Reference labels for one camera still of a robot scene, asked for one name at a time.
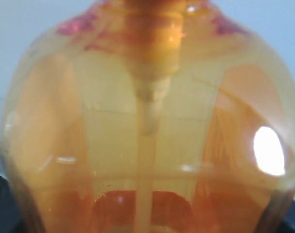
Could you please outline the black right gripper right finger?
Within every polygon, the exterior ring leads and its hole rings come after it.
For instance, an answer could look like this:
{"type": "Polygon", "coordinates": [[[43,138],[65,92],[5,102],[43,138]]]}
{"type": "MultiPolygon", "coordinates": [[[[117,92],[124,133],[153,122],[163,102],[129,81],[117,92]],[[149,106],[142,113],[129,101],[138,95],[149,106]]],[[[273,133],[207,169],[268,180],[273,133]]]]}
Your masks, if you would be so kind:
{"type": "Polygon", "coordinates": [[[295,233],[295,200],[292,201],[288,213],[280,224],[281,233],[295,233]]]}

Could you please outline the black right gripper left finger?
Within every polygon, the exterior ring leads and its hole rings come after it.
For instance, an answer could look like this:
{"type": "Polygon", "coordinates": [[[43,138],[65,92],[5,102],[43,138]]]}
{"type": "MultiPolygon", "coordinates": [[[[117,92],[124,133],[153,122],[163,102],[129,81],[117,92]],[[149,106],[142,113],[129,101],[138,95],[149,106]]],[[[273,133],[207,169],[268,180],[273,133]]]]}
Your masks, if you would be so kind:
{"type": "Polygon", "coordinates": [[[10,190],[0,155],[0,233],[26,233],[19,207],[10,190]]]}

